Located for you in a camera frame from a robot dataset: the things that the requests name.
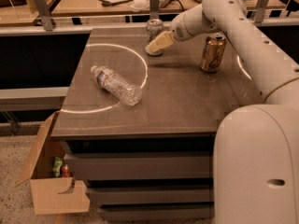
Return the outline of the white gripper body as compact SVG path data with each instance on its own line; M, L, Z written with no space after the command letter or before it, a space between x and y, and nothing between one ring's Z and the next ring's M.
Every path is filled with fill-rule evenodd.
M185 41L194 37L192 33L193 17L189 13L180 13L172 21L170 30L177 41Z

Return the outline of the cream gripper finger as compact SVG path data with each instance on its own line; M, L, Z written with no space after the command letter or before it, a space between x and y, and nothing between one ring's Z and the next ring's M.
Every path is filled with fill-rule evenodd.
M149 44L145 47L145 51L148 54L154 54L162 49L171 46L174 43L175 38L169 31L163 31L158 34Z

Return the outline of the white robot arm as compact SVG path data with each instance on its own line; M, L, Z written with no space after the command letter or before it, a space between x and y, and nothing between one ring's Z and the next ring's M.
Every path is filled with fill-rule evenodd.
M224 32L248 75L244 103L221 122L213 151L213 224L299 224L297 63L246 18L240 0L203 0L151 41L154 53L203 33Z

